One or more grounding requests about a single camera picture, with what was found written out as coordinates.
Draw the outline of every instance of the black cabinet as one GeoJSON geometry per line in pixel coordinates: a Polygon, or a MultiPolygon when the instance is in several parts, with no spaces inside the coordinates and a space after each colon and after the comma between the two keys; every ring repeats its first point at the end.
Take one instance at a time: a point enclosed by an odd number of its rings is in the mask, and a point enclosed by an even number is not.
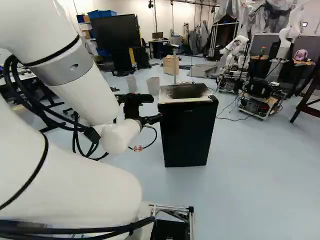
{"type": "Polygon", "coordinates": [[[166,167],[205,166],[215,125],[219,101],[159,103],[160,123],[166,167]]]}

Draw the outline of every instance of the blue bin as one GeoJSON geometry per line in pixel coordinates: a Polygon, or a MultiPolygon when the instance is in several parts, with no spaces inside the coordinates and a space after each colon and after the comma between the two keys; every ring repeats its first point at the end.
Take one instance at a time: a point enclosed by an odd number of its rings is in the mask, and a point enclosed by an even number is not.
{"type": "Polygon", "coordinates": [[[97,19],[97,18],[116,16],[117,12],[112,10],[107,10],[107,11],[94,10],[94,11],[88,12],[88,15],[90,19],[97,19]]]}
{"type": "Polygon", "coordinates": [[[78,20],[78,23],[80,23],[80,24],[85,22],[84,15],[77,15],[76,19],[78,20]]]}
{"type": "Polygon", "coordinates": [[[100,11],[101,18],[116,16],[117,12],[112,10],[100,11]]]}
{"type": "Polygon", "coordinates": [[[90,30],[89,30],[89,33],[90,33],[90,37],[91,37],[92,39],[95,39],[95,38],[96,38],[96,36],[95,36],[95,33],[94,33],[94,30],[93,30],[93,29],[90,29],[90,30]]]}

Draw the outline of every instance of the screen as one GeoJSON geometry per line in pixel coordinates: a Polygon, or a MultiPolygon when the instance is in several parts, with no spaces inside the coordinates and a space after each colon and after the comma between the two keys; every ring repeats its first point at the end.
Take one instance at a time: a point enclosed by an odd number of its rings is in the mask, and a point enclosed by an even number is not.
{"type": "Polygon", "coordinates": [[[293,55],[301,49],[308,52],[308,59],[312,59],[316,62],[320,56],[320,36],[297,37],[294,41],[293,55]]]}
{"type": "Polygon", "coordinates": [[[274,42],[279,41],[279,35],[275,34],[256,34],[253,37],[253,42],[251,44],[250,55],[258,56],[262,47],[266,47],[264,55],[269,56],[271,46],[274,42]]]}
{"type": "Polygon", "coordinates": [[[127,49],[141,46],[138,19],[134,14],[91,19],[96,43],[101,49],[127,49]]]}

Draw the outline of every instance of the white robot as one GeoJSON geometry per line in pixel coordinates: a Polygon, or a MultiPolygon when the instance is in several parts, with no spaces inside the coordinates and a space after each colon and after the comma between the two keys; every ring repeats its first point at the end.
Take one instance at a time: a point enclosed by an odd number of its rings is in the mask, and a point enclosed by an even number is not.
{"type": "MultiPolygon", "coordinates": [[[[0,21],[0,48],[93,126],[105,151],[124,152],[142,124],[113,124],[119,104],[58,2],[2,0],[0,21]]],[[[97,228],[139,219],[142,188],[132,174],[58,148],[1,96],[0,114],[0,221],[97,228]]]]}

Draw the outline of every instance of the white wall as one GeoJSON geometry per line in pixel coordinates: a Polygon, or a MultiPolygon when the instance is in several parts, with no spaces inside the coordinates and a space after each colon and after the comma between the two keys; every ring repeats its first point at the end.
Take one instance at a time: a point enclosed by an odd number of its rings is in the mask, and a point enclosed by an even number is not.
{"type": "MultiPolygon", "coordinates": [[[[172,6],[168,0],[156,0],[156,16],[157,30],[163,32],[164,36],[169,38],[170,29],[172,28],[172,6]]],[[[156,31],[154,21],[154,9],[148,8],[147,0],[75,0],[77,12],[79,14],[87,13],[93,10],[113,10],[118,15],[137,14],[140,25],[141,36],[146,40],[152,39],[152,33],[156,31]]],[[[189,23],[190,29],[194,28],[200,21],[201,6],[174,2],[173,4],[173,19],[174,31],[180,35],[183,34],[184,23],[189,23]]],[[[204,6],[202,9],[202,20],[212,21],[211,7],[204,6]]]]}
{"type": "Polygon", "coordinates": [[[303,28],[304,35],[320,35],[320,27],[317,32],[315,30],[320,21],[320,0],[314,1],[305,6],[302,20],[308,23],[307,27],[303,28]]]}

